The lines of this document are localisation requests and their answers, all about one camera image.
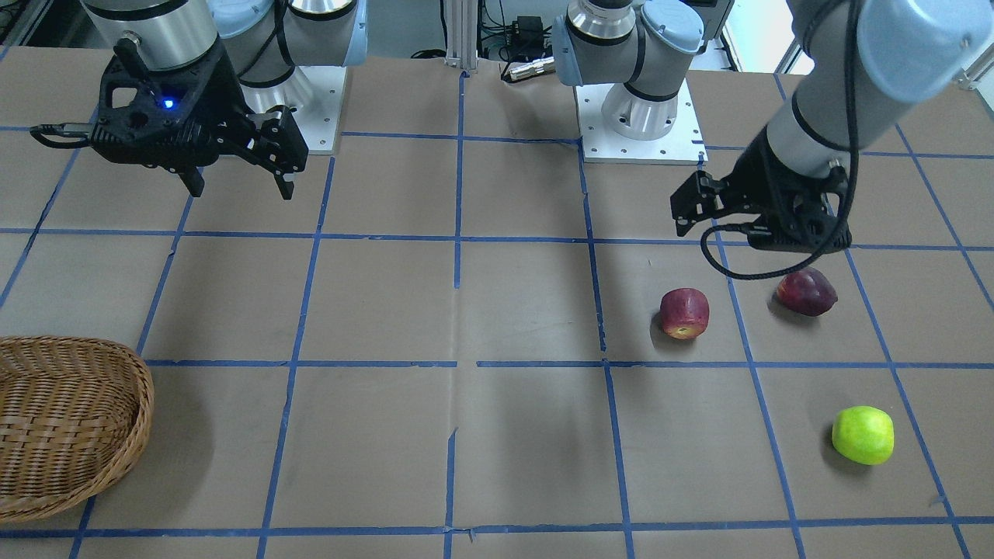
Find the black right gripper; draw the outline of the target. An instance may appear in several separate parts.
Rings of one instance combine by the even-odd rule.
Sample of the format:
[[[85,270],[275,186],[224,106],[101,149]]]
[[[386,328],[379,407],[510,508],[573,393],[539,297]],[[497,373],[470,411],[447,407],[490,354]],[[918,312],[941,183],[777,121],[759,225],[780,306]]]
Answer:
[[[153,71],[137,43],[118,40],[103,72],[89,145],[110,162],[158,166],[177,174],[192,198],[205,188],[203,166],[235,155],[273,175],[283,200],[294,197],[308,143],[290,106],[253,113],[221,38],[201,57]]]

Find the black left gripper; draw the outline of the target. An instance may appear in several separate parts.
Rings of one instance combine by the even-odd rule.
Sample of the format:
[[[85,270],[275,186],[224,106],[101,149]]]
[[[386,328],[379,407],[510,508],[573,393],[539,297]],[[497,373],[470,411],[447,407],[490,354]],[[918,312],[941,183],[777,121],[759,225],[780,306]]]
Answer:
[[[852,243],[841,209],[831,214],[830,197],[842,206],[850,198],[847,170],[827,166],[827,176],[812,178],[794,172],[768,146],[749,146],[732,172],[716,179],[694,172],[670,197],[676,236],[685,238],[703,220],[731,214],[755,214],[745,226],[749,247],[773,252],[813,254],[847,250]]]

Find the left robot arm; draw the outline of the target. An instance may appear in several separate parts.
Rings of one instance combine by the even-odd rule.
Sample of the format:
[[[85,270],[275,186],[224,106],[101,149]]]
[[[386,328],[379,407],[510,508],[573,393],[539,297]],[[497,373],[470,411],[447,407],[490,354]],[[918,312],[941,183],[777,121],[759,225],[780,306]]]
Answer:
[[[992,32],[987,1],[791,1],[814,67],[723,179],[693,173],[670,203],[678,236],[703,220],[736,226],[759,250],[837,252],[851,236],[854,155],[941,92]],[[562,84],[611,85],[603,115],[624,137],[666,134],[679,86],[704,42],[682,1],[572,1],[551,26]]]

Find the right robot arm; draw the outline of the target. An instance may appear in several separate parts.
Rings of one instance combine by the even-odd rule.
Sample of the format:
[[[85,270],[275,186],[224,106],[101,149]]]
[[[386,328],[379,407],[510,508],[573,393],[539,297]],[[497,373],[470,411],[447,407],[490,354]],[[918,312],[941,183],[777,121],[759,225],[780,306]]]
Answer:
[[[303,68],[359,66],[368,53],[363,1],[85,1],[113,47],[95,122],[65,124],[117,164],[160,168],[191,196],[201,169],[238,157],[294,194],[308,146],[297,120],[313,106]]]

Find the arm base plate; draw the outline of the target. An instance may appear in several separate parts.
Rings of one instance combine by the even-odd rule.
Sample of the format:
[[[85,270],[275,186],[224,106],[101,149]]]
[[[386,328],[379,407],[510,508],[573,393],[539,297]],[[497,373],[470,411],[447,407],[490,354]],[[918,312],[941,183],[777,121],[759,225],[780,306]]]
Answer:
[[[294,118],[310,155],[334,155],[339,138],[348,68],[295,68],[289,81]]]
[[[688,82],[665,102],[635,98],[624,85],[574,87],[587,161],[699,165],[709,160]]]

